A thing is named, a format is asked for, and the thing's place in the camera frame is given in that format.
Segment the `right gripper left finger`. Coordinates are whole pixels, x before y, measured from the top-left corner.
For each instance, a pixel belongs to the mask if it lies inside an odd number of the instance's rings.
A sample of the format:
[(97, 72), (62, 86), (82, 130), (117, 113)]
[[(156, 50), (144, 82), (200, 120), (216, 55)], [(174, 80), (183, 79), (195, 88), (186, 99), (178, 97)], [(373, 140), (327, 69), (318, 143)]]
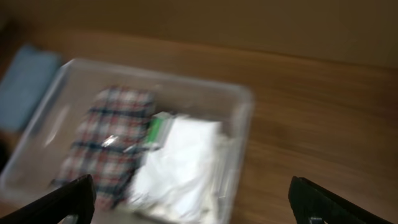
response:
[(40, 199), (1, 218), (1, 224), (59, 223), (69, 215), (78, 224), (90, 224), (96, 191), (91, 175), (83, 175)]

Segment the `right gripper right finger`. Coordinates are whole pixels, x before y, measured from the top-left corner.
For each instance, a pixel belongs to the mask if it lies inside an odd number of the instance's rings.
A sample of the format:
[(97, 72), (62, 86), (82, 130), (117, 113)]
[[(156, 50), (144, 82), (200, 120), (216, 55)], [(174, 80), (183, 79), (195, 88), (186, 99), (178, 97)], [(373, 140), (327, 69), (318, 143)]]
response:
[(304, 177), (292, 177), (288, 199), (297, 224), (391, 224)]

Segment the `red plaid cloth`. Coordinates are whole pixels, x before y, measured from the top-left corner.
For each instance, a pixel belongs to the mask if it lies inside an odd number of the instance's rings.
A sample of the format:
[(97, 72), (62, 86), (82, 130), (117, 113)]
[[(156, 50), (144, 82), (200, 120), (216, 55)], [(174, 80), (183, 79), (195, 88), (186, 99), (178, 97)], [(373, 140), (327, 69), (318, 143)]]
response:
[(91, 175), (96, 207), (114, 208), (140, 166), (155, 95), (147, 90), (111, 86), (100, 91), (76, 130), (76, 137), (52, 181), (61, 187)]

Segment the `white printed t-shirt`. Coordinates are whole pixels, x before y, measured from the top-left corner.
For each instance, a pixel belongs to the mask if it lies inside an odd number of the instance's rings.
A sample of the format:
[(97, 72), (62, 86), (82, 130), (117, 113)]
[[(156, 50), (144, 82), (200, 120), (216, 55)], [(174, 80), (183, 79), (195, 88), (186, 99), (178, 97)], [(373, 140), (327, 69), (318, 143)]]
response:
[(170, 223), (216, 223), (216, 174), (228, 144), (219, 121), (156, 114), (126, 210)]

